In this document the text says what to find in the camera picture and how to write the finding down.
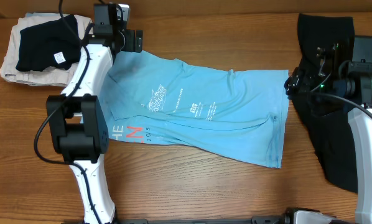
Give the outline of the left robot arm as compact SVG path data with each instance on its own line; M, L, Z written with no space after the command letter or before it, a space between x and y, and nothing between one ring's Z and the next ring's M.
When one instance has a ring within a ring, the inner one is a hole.
M47 98L47 119L55 152L77 180L83 223L118 223L104 168L109 131L98 99L116 55L142 50L142 30L127 28L127 4L94 5L95 23L81 40L80 60L67 87Z

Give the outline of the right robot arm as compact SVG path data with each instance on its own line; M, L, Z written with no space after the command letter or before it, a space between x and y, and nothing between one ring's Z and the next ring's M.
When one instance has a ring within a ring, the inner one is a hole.
M357 191L357 223L372 223L372 37L302 47L284 87L329 179Z

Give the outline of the light blue t-shirt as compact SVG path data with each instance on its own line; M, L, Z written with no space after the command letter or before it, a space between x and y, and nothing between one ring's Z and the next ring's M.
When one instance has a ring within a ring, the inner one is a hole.
M186 145L259 166L282 162L287 70L217 70L121 52L98 96L116 141Z

